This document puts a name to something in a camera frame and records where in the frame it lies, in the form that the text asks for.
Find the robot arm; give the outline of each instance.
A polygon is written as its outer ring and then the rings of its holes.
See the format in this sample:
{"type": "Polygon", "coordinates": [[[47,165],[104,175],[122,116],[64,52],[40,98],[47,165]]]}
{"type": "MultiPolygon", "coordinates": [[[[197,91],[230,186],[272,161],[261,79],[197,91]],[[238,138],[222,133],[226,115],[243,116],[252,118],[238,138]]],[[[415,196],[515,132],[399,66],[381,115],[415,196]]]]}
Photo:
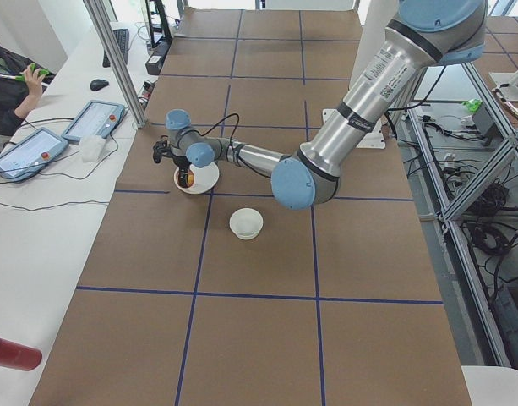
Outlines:
{"type": "Polygon", "coordinates": [[[334,197],[341,164],[387,111],[405,85],[425,67],[470,62],[483,52],[487,0],[401,0],[386,39],[314,139],[282,155],[227,139],[201,137],[188,115],[166,116],[169,143],[181,173],[226,159],[271,176],[274,197],[303,209],[334,197]]]}

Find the person's arm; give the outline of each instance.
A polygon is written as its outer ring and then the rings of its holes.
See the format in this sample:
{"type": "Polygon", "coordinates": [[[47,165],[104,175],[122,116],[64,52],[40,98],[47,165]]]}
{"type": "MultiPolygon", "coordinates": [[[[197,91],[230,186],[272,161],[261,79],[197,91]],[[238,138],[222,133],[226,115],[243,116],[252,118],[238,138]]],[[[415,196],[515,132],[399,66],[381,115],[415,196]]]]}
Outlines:
{"type": "Polygon", "coordinates": [[[14,115],[17,118],[24,119],[28,114],[37,107],[42,96],[42,80],[45,75],[39,75],[41,69],[31,71],[31,65],[28,65],[22,75],[25,83],[28,86],[28,96],[14,109],[14,115]]]}

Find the computer mouse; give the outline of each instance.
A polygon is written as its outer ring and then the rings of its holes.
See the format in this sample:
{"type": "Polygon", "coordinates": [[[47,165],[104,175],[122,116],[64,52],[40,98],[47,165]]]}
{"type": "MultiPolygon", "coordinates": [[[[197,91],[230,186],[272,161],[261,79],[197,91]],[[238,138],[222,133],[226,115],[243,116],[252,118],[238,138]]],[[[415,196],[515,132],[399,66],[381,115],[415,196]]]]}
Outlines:
{"type": "Polygon", "coordinates": [[[104,80],[104,79],[93,79],[90,83],[90,89],[92,89],[93,91],[99,91],[103,87],[107,87],[107,86],[108,86],[108,80],[104,80]]]}

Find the white mounting plate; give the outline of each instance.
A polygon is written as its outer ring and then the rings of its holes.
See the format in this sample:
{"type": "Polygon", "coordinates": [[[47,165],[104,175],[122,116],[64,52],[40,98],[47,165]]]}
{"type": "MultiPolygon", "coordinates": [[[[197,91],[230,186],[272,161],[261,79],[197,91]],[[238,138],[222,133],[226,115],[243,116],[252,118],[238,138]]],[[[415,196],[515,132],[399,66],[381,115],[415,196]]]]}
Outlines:
{"type": "MultiPolygon", "coordinates": [[[[512,77],[514,73],[497,73],[497,72],[490,72],[489,75],[491,76],[493,82],[497,86],[502,85],[504,83],[508,83],[510,78],[512,77]]],[[[501,87],[501,93],[503,94],[504,98],[508,100],[509,102],[518,102],[518,91],[515,89],[515,87],[507,86],[507,87],[501,87]]]]}
{"type": "MultiPolygon", "coordinates": [[[[334,111],[334,108],[323,109],[323,123],[326,123],[326,120],[334,111]]],[[[374,148],[379,150],[386,148],[383,133],[381,132],[382,126],[383,124],[379,120],[375,124],[373,131],[363,137],[362,141],[360,141],[360,143],[357,145],[357,148],[374,148]]]]}

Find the red cylinder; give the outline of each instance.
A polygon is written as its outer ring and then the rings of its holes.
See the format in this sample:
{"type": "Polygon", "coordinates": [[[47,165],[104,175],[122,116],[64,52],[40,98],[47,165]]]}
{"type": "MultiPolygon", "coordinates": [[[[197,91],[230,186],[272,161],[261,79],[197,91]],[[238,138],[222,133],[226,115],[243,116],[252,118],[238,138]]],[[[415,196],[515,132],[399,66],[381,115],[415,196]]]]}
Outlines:
{"type": "Polygon", "coordinates": [[[42,360],[42,353],[36,348],[0,338],[0,366],[16,370],[33,370],[42,360]]]}

